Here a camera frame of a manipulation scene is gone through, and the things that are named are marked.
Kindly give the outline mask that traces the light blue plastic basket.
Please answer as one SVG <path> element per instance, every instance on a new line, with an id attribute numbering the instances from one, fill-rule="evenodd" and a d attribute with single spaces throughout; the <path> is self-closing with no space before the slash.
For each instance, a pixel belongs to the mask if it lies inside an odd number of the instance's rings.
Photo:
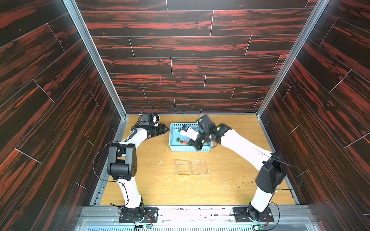
<path id="1" fill-rule="evenodd" d="M 169 147 L 173 152 L 209 152 L 213 147 L 213 142 L 205 143 L 200 151 L 196 150 L 194 146 L 189 145 L 190 138 L 182 136 L 180 130 L 183 125 L 190 126 L 195 131 L 200 131 L 199 125 L 196 123 L 171 123 L 170 134 L 169 134 Z M 176 139 L 187 141 L 187 144 L 181 144 Z"/>

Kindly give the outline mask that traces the clear plastic clamshell container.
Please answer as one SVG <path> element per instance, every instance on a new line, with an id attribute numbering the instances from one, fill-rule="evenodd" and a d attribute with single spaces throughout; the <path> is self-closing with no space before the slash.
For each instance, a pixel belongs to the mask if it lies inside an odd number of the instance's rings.
<path id="1" fill-rule="evenodd" d="M 175 160 L 175 169 L 178 175 L 203 175 L 209 172 L 204 159 Z"/>

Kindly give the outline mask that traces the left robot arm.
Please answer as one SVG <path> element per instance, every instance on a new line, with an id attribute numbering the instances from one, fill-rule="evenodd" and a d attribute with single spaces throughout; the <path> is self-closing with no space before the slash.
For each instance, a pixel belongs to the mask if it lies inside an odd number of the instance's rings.
<path id="1" fill-rule="evenodd" d="M 139 145 L 150 138 L 164 135 L 169 128 L 164 124 L 156 126 L 134 126 L 130 135 L 123 141 L 114 141 L 108 150 L 108 175 L 113 178 L 124 197 L 124 208 L 129 211 L 144 206 L 138 192 L 135 175 L 138 170 L 136 150 Z"/>

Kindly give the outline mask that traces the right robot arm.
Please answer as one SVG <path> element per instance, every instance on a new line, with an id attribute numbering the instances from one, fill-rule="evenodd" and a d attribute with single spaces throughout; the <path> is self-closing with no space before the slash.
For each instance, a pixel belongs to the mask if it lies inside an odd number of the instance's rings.
<path id="1" fill-rule="evenodd" d="M 199 151 L 204 144 L 215 141 L 247 160 L 259 171 L 255 179 L 257 190 L 248 205 L 248 217 L 260 221 L 286 176 L 282 155 L 255 145 L 226 124 L 215 125 L 207 115 L 200 117 L 197 125 L 198 131 L 187 125 L 180 130 L 181 135 L 190 138 L 189 145 Z"/>

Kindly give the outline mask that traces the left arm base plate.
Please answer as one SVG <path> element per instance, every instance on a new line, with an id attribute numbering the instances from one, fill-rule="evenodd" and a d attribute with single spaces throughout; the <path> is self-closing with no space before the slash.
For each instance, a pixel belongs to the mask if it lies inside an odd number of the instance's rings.
<path id="1" fill-rule="evenodd" d="M 159 208 L 122 208 L 119 223 L 157 223 Z"/>

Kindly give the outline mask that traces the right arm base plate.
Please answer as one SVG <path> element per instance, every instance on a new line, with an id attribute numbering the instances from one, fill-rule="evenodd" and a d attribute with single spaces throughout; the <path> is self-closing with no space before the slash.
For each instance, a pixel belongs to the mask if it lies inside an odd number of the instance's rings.
<path id="1" fill-rule="evenodd" d="M 259 212 L 255 208 L 248 207 L 234 207 L 231 215 L 234 216 L 236 222 L 252 222 L 252 223 L 270 223 L 274 222 L 270 207 L 267 207 L 263 212 Z"/>

